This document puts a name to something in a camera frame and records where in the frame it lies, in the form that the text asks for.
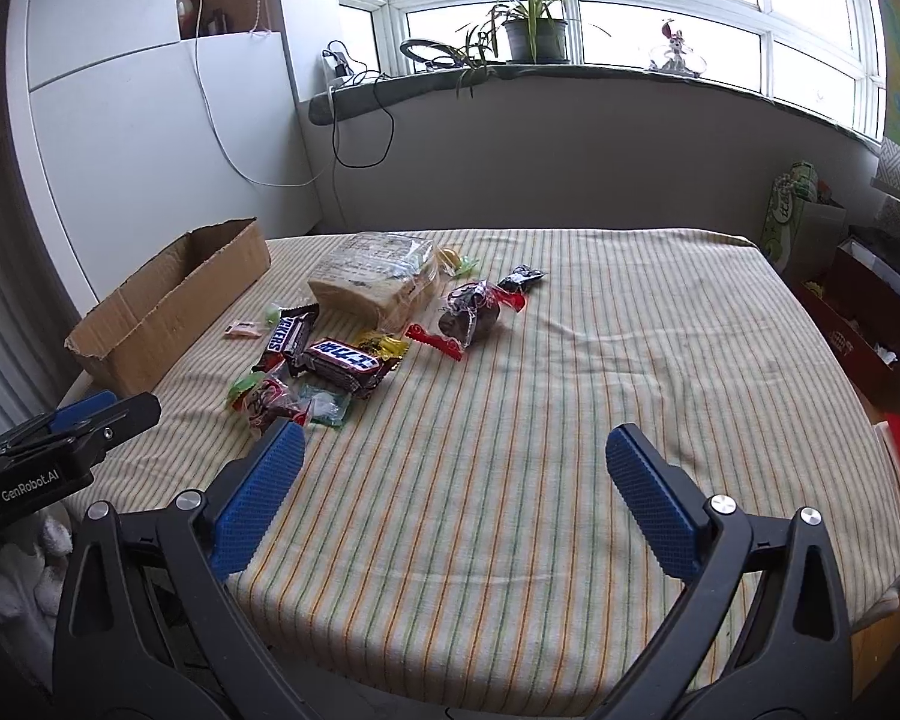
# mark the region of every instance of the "white cabinet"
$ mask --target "white cabinet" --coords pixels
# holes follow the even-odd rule
[[[31,94],[34,130],[56,210],[98,298],[178,235],[227,218],[260,218],[266,237],[319,220],[312,184],[245,181],[209,127],[193,41],[103,62]],[[200,72],[218,133],[257,181],[312,173],[281,37],[202,38]]]
[[[176,0],[29,0],[29,88],[180,39]]]

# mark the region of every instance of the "bread loaf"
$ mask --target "bread loaf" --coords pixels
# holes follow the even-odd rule
[[[323,309],[402,333],[439,291],[434,244],[396,233],[358,233],[317,263],[309,284]]]

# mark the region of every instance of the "yellow candy wrapper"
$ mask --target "yellow candy wrapper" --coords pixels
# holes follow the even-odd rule
[[[389,336],[386,333],[378,333],[374,330],[367,330],[357,336],[354,346],[362,352],[372,354],[381,360],[403,360],[407,349],[410,348],[410,342],[405,338],[397,338]]]

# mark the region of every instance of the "silver screw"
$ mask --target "silver screw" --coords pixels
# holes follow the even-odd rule
[[[110,507],[106,503],[106,501],[97,501],[96,503],[90,504],[90,508],[87,509],[87,517],[90,519],[103,519],[110,514]]]
[[[197,490],[185,490],[176,497],[176,507],[182,509],[183,512],[189,512],[200,505],[203,498]]]
[[[737,511],[737,502],[730,495],[714,495],[710,498],[710,505],[714,512],[720,514],[733,514]]]
[[[805,506],[800,510],[800,519],[807,525],[820,525],[823,522],[823,515],[816,509]]]

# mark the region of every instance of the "plant pot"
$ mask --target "plant pot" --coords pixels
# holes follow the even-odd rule
[[[530,33],[526,19],[504,22],[506,42],[511,47],[511,65],[533,65]],[[567,59],[567,22],[564,19],[536,20],[536,64],[565,65]]]

